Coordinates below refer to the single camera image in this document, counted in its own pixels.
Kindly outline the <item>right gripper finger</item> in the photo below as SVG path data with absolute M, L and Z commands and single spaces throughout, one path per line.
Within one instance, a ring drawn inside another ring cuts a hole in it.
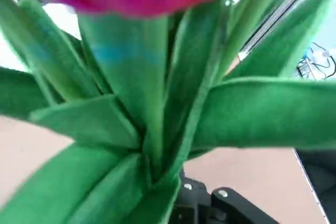
M 277 223 L 241 194 L 229 187 L 207 191 L 205 184 L 181 177 L 170 223 Z

